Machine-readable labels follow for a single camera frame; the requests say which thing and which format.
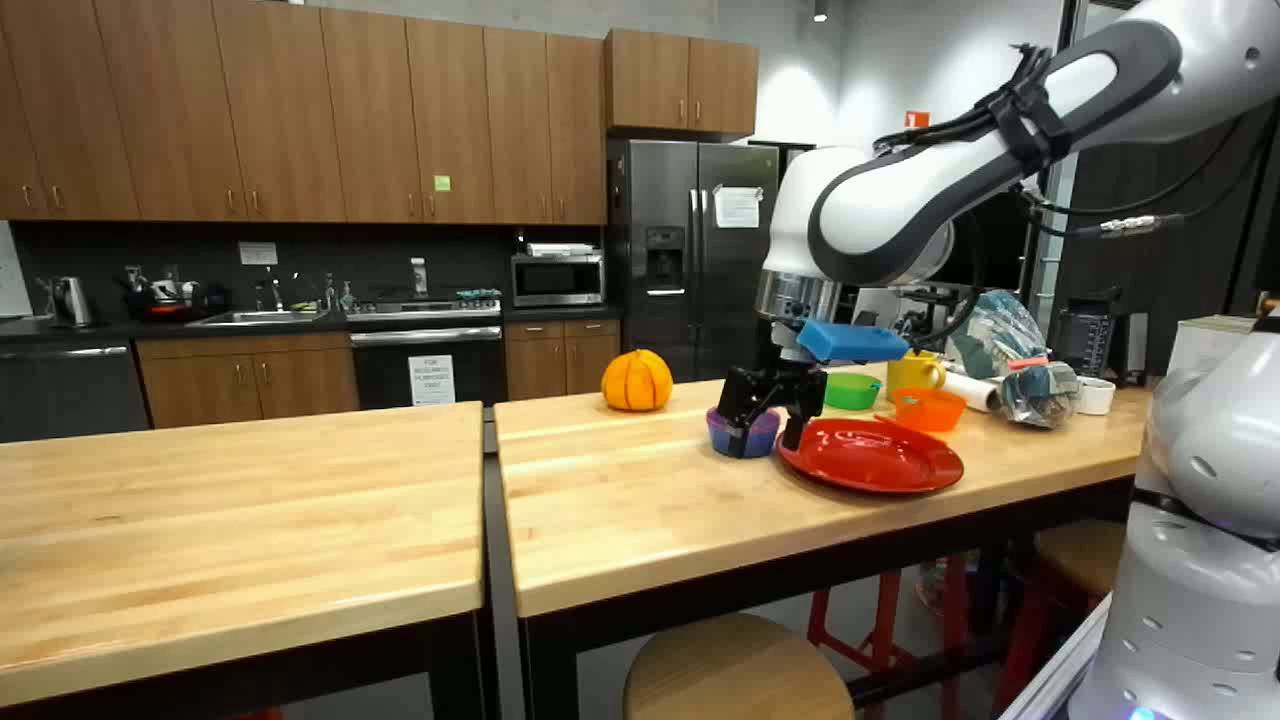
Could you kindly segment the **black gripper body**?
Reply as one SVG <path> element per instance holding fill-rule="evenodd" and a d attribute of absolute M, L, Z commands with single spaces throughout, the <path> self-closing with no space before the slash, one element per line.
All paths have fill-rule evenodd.
<path fill-rule="evenodd" d="M 821 276 L 765 276 L 760 282 L 760 317 L 770 321 L 770 336 L 789 364 L 807 364 L 800 348 L 800 327 L 807 321 L 838 317 L 840 289 Z"/>

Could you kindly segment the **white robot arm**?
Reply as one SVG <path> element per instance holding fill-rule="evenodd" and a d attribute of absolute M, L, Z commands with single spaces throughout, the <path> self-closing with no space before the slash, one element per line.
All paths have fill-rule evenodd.
<path fill-rule="evenodd" d="M 1165 144 L 1280 94 L 1280 0 L 1140 0 L 1049 52 L 964 116 L 786 174 L 760 313 L 780 361 L 737 370 L 719 417 L 747 428 L 826 401 L 815 341 L 838 289 L 907 276 L 941 229 L 1096 144 Z M 1280 327 L 1160 385 L 1101 648 L 1074 720 L 1280 720 Z"/>

